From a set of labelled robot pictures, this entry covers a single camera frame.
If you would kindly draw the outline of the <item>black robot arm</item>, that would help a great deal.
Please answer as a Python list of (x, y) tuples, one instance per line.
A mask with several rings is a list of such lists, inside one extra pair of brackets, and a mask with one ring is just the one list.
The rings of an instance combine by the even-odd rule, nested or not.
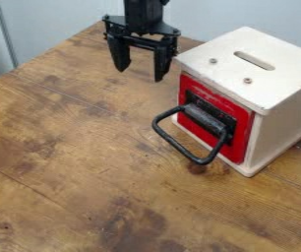
[(103, 15), (105, 40), (112, 62), (118, 72), (130, 63), (129, 47), (153, 52), (154, 81), (160, 82), (169, 72), (177, 55), (181, 32), (162, 21), (164, 6), (169, 0), (122, 0), (124, 15)]

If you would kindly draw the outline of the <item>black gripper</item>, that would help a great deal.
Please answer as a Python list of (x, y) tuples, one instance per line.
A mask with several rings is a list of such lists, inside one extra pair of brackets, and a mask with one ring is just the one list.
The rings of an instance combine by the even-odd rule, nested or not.
[(130, 63), (129, 44), (154, 48), (154, 81), (169, 72), (177, 54), (177, 38), (181, 32), (164, 23), (164, 6), (169, 0), (122, 0), (124, 15), (103, 15), (105, 37), (112, 62), (118, 72)]

